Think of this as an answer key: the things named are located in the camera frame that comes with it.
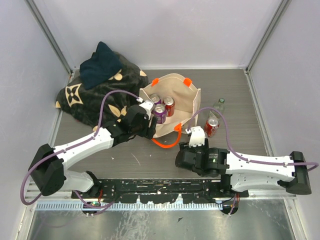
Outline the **beige canvas tote bag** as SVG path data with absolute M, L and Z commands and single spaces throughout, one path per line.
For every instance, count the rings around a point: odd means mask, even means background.
M 175 147 L 182 134 L 188 127 L 197 125 L 198 117 L 192 116 L 200 109 L 201 89 L 196 88 L 190 78 L 178 73 L 170 73 L 154 79 L 149 85 L 139 89 L 139 97 L 143 100 L 151 100 L 151 95 L 156 94 L 161 100 L 172 97 L 175 106 L 173 116 L 168 116 L 164 123 L 158 123 L 152 141 L 163 149 Z M 178 136 L 174 143 L 164 144 L 158 138 L 177 132 Z

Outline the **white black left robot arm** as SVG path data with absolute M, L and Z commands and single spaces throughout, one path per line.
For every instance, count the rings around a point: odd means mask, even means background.
M 51 196 L 60 190 L 67 190 L 84 193 L 88 198 L 97 197 L 102 189 L 97 177 L 90 171 L 70 171 L 70 167 L 135 136 L 152 139 L 157 125 L 157 118 L 152 116 L 154 107 L 150 101 L 133 105 L 120 121 L 109 121 L 94 133 L 56 147 L 42 145 L 29 167 L 31 178 L 41 195 Z

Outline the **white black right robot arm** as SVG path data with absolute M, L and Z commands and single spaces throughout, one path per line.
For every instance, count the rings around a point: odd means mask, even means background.
M 225 197 L 277 187 L 294 195 L 312 192 L 305 158 L 299 151 L 283 157 L 270 157 L 209 147 L 208 140 L 201 146 L 181 142 L 175 165 L 201 177 L 219 177 L 218 190 Z

